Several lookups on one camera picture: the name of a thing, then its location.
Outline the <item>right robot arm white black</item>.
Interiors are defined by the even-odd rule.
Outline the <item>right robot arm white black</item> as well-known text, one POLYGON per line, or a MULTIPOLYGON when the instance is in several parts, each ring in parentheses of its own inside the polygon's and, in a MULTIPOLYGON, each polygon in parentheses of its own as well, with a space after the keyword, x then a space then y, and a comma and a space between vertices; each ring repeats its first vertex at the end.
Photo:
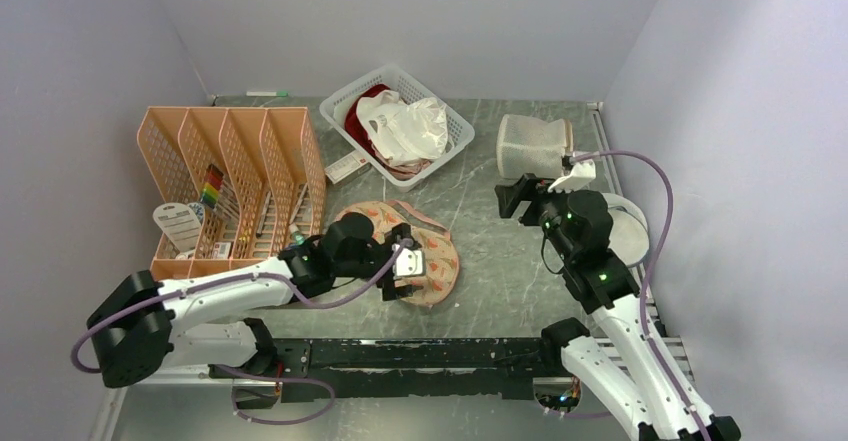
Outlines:
POLYGON ((539 359, 550 374, 577 378, 632 440, 738 440, 730 416, 706 403, 647 316, 639 284, 610 248, 613 218, 596 191, 555 192, 548 180, 524 175, 494 189, 499 215, 539 227, 563 265, 558 275, 571 296, 604 332, 623 364, 617 366, 576 318, 543 329, 539 359))

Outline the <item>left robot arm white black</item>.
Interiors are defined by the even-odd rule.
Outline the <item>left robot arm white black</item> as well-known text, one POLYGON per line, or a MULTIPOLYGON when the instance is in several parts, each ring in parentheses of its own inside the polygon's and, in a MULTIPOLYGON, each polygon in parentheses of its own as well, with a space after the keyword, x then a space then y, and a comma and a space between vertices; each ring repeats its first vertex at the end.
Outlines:
POLYGON ((380 240, 361 213, 323 234, 301 238, 247 267, 157 281, 149 270, 127 276, 86 322, 71 352, 74 367, 107 388, 137 384, 162 368, 208 365, 261 377, 278 369, 279 351, 257 318, 221 318, 257 308, 301 304, 332 309, 375 286, 383 300, 410 296, 397 281, 425 273, 422 245, 399 222, 380 240))

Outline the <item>floral mesh laundry bag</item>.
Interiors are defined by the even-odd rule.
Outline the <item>floral mesh laundry bag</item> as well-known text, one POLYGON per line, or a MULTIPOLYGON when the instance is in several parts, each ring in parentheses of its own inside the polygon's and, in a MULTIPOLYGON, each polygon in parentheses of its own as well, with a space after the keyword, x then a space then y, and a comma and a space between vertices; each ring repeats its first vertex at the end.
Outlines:
POLYGON ((397 283, 399 289, 411 287, 409 294, 400 298, 401 301, 432 307, 448 297, 460 273, 460 260, 450 231, 445 226, 400 200, 358 202, 340 211, 334 221, 338 222, 351 213, 369 219, 373 227, 367 228, 366 232, 379 244, 386 241, 388 233, 396 225, 410 225, 411 238, 422 251, 424 271, 421 275, 402 278, 397 283))

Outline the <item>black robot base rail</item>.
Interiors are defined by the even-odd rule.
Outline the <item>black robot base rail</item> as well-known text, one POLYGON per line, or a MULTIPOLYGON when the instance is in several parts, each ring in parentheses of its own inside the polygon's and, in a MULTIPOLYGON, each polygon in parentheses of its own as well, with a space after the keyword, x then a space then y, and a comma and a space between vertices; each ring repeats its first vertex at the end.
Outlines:
POLYGON ((419 339, 277 338, 260 375, 280 384, 236 380, 240 409, 335 397, 405 398, 493 395, 543 399, 573 408, 579 390, 559 350, 588 334, 575 318, 544 328, 538 337, 419 339))

